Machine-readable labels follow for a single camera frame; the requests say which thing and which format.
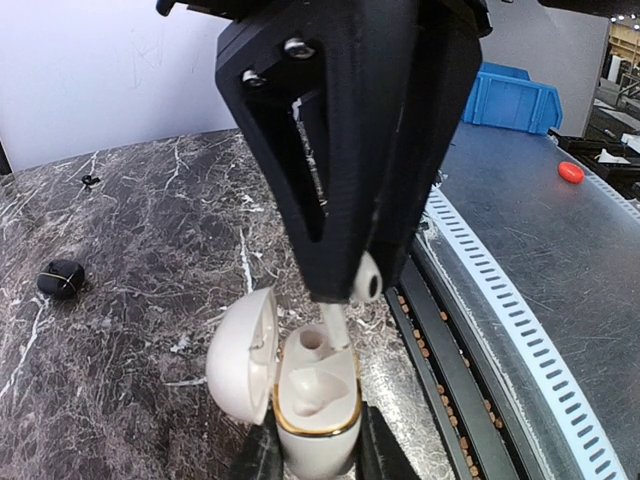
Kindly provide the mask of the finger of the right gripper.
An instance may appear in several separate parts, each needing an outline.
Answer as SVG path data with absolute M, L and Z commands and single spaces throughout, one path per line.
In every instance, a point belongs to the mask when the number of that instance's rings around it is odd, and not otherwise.
M 418 27 L 390 170 L 368 246 L 383 290 L 398 282 L 481 62 L 479 39 L 462 20 L 427 19 Z

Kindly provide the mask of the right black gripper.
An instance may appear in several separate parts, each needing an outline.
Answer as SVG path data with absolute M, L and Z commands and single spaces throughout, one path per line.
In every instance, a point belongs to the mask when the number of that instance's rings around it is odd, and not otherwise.
M 216 85 L 274 194 L 318 302 L 351 295 L 374 229 L 406 90 L 418 7 L 480 37 L 486 1 L 163 1 L 231 20 Z

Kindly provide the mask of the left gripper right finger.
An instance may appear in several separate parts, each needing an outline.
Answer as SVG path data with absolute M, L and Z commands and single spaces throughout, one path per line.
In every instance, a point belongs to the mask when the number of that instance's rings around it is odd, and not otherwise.
M 367 402 L 363 403 L 357 447 L 357 478 L 363 480 L 419 479 L 380 410 Z

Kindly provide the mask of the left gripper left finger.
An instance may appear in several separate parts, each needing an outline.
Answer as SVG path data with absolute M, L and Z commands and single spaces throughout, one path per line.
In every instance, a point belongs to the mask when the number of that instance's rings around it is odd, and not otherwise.
M 282 480 L 283 457 L 274 423 L 254 425 L 227 473 L 231 480 Z

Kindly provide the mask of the white earbud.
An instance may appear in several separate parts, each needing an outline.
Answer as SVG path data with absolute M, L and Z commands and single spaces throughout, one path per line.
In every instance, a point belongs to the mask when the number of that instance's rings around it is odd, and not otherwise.
M 365 251 L 354 279 L 352 297 L 356 301 L 370 303 L 379 298 L 382 286 L 380 270 L 373 257 Z M 343 307 L 336 303 L 320 303 L 319 307 L 330 348 L 334 351 L 347 349 L 350 338 Z

